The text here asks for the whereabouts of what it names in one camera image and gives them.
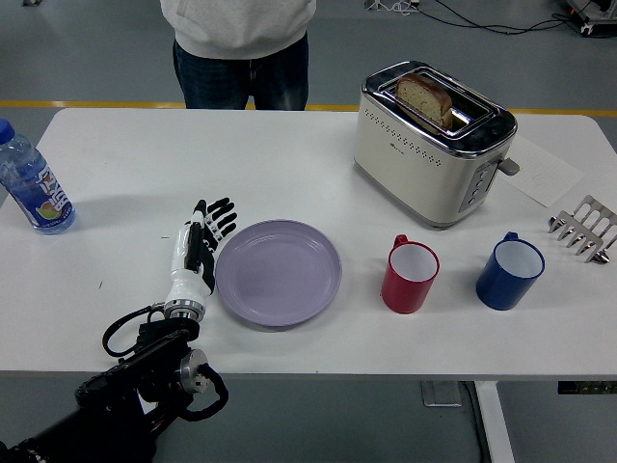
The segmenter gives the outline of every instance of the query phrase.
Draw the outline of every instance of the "water bottle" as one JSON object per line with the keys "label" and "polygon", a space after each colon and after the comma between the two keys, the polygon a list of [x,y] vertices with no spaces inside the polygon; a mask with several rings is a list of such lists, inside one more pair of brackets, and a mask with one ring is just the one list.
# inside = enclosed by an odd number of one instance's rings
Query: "water bottle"
{"label": "water bottle", "polygon": [[75,209],[47,161],[5,119],[0,119],[0,183],[35,230],[56,234],[74,222]]}

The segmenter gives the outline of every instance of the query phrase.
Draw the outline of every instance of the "person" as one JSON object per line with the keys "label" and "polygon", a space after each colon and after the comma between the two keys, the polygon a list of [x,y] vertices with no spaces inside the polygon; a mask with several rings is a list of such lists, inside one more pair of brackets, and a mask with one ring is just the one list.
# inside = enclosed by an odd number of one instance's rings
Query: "person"
{"label": "person", "polygon": [[189,109],[302,111],[316,0],[161,0]]}

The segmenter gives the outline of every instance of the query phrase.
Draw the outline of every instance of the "toast rack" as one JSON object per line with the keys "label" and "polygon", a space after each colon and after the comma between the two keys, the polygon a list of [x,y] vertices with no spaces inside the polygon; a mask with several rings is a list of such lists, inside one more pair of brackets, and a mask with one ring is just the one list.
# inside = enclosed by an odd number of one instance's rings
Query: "toast rack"
{"label": "toast rack", "polygon": [[565,210],[549,219],[549,233],[561,229],[559,241],[570,237],[567,248],[579,244],[576,255],[588,253],[585,262],[605,264],[610,261],[608,248],[617,240],[617,214],[587,195],[573,214]]}

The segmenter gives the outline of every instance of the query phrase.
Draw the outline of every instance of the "yellow floor line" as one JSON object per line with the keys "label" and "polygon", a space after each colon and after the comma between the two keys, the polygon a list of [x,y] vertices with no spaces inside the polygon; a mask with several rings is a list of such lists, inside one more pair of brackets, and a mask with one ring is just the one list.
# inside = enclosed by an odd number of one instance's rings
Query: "yellow floor line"
{"label": "yellow floor line", "polygon": [[[47,100],[0,100],[0,107],[12,108],[147,108],[147,109],[177,109],[184,108],[184,103],[175,101],[47,101]],[[253,104],[248,109],[255,109]],[[309,104],[309,111],[358,111],[355,104]],[[598,118],[617,118],[617,110],[602,109],[544,109],[544,108],[511,108],[515,114],[547,114],[547,115],[581,115]]]}

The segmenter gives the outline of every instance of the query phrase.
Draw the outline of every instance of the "plate rim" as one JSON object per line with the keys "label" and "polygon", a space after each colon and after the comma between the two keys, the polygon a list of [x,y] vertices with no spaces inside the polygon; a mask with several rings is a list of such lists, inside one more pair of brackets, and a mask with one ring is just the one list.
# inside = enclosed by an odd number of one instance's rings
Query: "plate rim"
{"label": "plate rim", "polygon": [[[300,226],[301,228],[304,229],[309,229],[313,232],[316,232],[319,236],[321,236],[323,238],[322,241],[322,245],[325,243],[332,249],[332,251],[334,251],[334,256],[335,259],[333,259],[333,262],[335,264],[336,267],[336,282],[333,285],[333,287],[335,288],[332,291],[332,295],[328,298],[327,302],[323,305],[323,307],[319,307],[318,310],[316,311],[311,311],[310,314],[308,315],[303,315],[294,319],[289,319],[285,322],[276,322],[276,323],[272,323],[272,322],[266,322],[264,320],[258,319],[258,317],[250,317],[249,315],[246,315],[245,313],[239,313],[237,310],[235,310],[231,304],[228,302],[228,299],[225,297],[225,291],[221,291],[221,288],[219,286],[219,279],[217,278],[217,272],[218,272],[218,268],[219,268],[219,262],[221,261],[221,257],[224,256],[226,249],[230,250],[231,248],[229,247],[230,244],[232,244],[233,241],[238,240],[239,236],[242,236],[245,233],[250,232],[253,229],[259,228],[259,227],[263,227],[266,225],[273,225],[273,224],[292,224],[293,226]],[[309,225],[305,222],[300,222],[298,220],[292,220],[292,219],[271,219],[271,220],[264,220],[261,222],[257,222],[254,223],[252,225],[249,225],[248,227],[244,228],[243,230],[239,231],[235,236],[233,236],[228,243],[225,245],[225,247],[221,250],[221,254],[219,255],[219,257],[216,259],[216,264],[215,264],[215,283],[216,283],[216,287],[219,290],[219,296],[221,298],[221,301],[223,303],[224,306],[226,306],[226,308],[232,312],[234,315],[239,316],[240,318],[242,318],[243,320],[247,320],[250,321],[256,325],[260,325],[260,326],[265,326],[265,327],[285,327],[285,326],[292,326],[292,325],[297,325],[299,323],[303,323],[315,316],[317,316],[318,314],[320,314],[321,312],[323,312],[325,309],[327,309],[330,304],[332,304],[332,302],[334,301],[338,290],[340,289],[340,283],[342,281],[342,259],[340,258],[340,253],[338,252],[338,249],[336,248],[335,244],[332,242],[332,240],[325,234],[323,233],[321,230],[319,230],[318,228]]]}

